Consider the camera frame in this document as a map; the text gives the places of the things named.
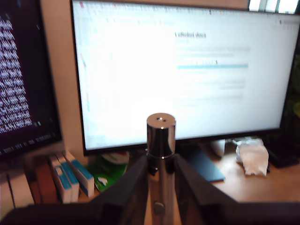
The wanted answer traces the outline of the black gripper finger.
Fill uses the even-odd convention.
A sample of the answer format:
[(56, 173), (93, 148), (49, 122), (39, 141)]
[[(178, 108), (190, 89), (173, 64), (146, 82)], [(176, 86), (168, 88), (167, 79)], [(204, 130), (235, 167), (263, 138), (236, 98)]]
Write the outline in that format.
[(90, 203), (95, 225), (143, 225), (148, 199), (148, 160), (140, 157), (114, 185)]
[(174, 156), (175, 192), (183, 225), (229, 225), (227, 210), (237, 202)]

